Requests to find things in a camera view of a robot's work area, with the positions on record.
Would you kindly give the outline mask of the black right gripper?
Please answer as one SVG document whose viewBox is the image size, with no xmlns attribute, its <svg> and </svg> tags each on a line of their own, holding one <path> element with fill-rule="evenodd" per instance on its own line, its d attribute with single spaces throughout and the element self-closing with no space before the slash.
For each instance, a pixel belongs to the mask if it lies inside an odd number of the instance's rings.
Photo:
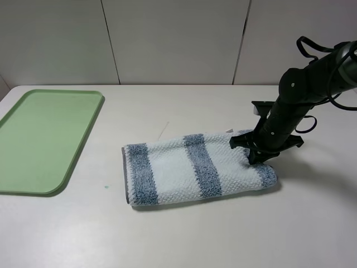
<svg viewBox="0 0 357 268">
<path fill-rule="evenodd" d="M 234 136 L 229 144 L 232 149 L 249 149 L 248 161 L 251 165 L 263 163 L 280 155 L 292 147 L 301 147 L 301 136 L 293 135 L 303 119 L 302 111 L 259 111 L 260 119 L 254 130 Z"/>
</svg>

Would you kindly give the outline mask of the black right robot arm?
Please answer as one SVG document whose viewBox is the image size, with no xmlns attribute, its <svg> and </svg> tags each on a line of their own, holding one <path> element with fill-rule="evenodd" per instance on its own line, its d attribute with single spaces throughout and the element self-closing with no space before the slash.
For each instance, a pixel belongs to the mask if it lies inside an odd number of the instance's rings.
<svg viewBox="0 0 357 268">
<path fill-rule="evenodd" d="M 254 101 L 260 116 L 254 130 L 232 137 L 232 149 L 249 149 L 250 164 L 265 162 L 292 147 L 301 147 L 298 124 L 315 106 L 331 103 L 345 111 L 355 111 L 336 102 L 343 92 L 356 88 L 356 42 L 323 47 L 302 36 L 296 41 L 300 53 L 311 61 L 303 69 L 290 68 L 280 79 L 274 102 Z"/>
</svg>

